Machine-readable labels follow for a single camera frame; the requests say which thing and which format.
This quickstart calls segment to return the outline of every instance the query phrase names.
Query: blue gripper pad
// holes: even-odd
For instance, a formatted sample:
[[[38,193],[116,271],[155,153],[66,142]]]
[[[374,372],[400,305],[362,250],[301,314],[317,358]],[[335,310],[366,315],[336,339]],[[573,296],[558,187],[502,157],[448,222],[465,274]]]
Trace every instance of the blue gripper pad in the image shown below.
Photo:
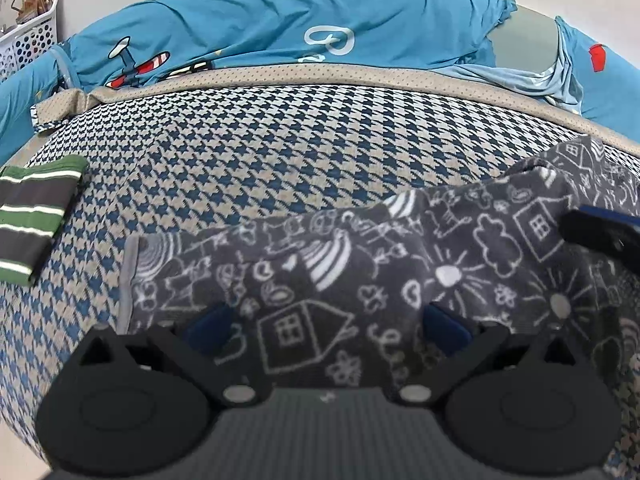
[[[191,319],[177,336],[196,352],[214,356],[231,337],[233,319],[233,309],[226,303],[217,303]]]
[[[472,321],[430,303],[424,307],[422,331],[426,341],[449,357],[468,345],[479,329]]]

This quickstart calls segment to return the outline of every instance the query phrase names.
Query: houndstooth fabric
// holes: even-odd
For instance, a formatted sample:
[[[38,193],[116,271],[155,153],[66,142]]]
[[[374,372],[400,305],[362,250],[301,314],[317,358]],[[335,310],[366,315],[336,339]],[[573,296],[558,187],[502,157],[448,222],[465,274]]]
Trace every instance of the houndstooth fabric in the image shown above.
[[[94,108],[30,162],[78,153],[90,169],[39,282],[0,286],[0,413],[38,449],[39,400],[84,332],[116,319],[131,232],[361,206],[497,176],[573,137],[491,105],[355,86],[197,90]],[[607,156],[640,176],[638,159],[610,147]],[[640,471],[634,377],[619,395],[624,432],[608,469],[630,479]]]

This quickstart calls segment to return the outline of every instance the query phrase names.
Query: red patch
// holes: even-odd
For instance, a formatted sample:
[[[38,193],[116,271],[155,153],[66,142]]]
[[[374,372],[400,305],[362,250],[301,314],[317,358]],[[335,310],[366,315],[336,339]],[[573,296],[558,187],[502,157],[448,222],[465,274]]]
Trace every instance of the red patch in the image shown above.
[[[157,56],[153,56],[149,61],[145,61],[143,64],[138,65],[136,67],[136,72],[138,74],[146,74],[147,72],[151,72],[159,66],[164,65],[167,59],[169,59],[169,53],[161,52]]]
[[[607,53],[604,50],[604,47],[597,43],[589,49],[589,54],[591,54],[593,71],[602,72],[604,70],[605,63],[607,62]]]
[[[124,79],[125,77],[121,75],[113,81],[109,81],[105,86],[108,86],[109,88],[120,88],[124,83]]]

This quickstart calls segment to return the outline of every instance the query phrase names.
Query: blue bedsheet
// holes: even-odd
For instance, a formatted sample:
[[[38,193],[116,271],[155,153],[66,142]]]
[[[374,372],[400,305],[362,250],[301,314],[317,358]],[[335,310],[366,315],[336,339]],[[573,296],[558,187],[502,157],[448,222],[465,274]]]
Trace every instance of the blue bedsheet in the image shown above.
[[[640,142],[640,70],[556,17],[583,88],[582,116]]]
[[[147,0],[63,47],[85,90],[180,69],[305,61],[430,69],[491,63],[486,35],[515,9],[514,0]],[[122,38],[127,46],[110,59]]]
[[[559,27],[556,62],[544,72],[535,73],[479,64],[455,64],[434,69],[434,72],[500,86],[580,115],[583,90],[575,77],[566,41]]]

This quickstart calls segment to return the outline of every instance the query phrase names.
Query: white laundry basket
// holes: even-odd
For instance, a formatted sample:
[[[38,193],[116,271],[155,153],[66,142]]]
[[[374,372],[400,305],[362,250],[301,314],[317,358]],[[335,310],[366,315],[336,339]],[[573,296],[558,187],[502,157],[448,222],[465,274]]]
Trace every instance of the white laundry basket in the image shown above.
[[[0,38],[0,83],[58,42],[56,9],[60,0],[37,18],[18,25]]]

